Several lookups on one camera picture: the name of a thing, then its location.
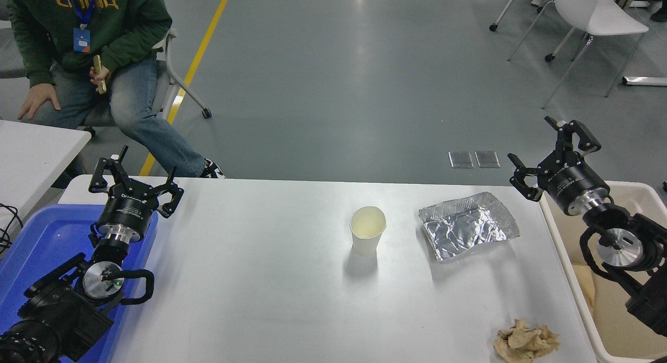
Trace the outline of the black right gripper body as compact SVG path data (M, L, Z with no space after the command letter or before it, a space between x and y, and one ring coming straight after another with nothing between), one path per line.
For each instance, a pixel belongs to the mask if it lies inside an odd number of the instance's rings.
M609 185L583 161L544 161L541 168L541 187L565 214L585 214L609 202Z

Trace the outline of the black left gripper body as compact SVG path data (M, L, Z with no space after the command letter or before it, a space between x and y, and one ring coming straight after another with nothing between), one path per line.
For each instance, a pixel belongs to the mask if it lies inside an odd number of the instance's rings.
M129 194L123 185L112 186L109 198L97 222L97 231L107 233L112 226L122 225L135 233L146 233L153 211L158 207L157 197L143 197L143 192Z

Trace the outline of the person's right hand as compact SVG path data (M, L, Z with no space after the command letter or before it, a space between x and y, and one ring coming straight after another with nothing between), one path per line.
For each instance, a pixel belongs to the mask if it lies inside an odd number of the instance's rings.
M57 93L53 84L40 83L29 88L26 99L24 99L18 118L22 120L33 119L36 112L46 103L51 102L53 109L61 109Z

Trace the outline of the person's left hand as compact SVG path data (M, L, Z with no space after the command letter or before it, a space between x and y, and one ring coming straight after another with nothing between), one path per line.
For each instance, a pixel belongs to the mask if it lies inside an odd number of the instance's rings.
M107 67L102 66L101 69L96 69L94 66L90 68L90 82L95 86L95 91L98 95L103 95L109 90L110 71Z

